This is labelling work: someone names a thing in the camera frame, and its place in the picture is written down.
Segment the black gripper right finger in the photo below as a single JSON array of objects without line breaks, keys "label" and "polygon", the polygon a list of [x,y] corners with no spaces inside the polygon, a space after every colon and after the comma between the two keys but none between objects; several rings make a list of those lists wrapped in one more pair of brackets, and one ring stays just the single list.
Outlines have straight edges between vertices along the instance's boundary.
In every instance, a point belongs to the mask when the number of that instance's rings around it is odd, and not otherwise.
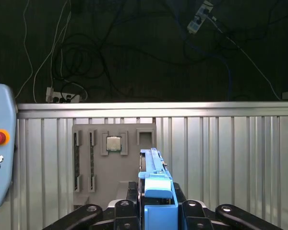
[{"label": "black gripper right finger", "polygon": [[279,230],[237,206],[222,204],[210,210],[202,201],[188,200],[180,185],[174,183],[178,201],[179,230]]}]

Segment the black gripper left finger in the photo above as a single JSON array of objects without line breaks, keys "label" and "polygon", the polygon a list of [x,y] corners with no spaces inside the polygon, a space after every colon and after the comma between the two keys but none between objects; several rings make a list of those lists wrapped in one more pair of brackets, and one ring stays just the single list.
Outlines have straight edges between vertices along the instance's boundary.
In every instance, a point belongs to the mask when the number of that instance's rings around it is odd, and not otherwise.
[{"label": "black gripper left finger", "polygon": [[48,225],[46,230],[139,230],[138,183],[121,182],[106,209],[86,204]]}]

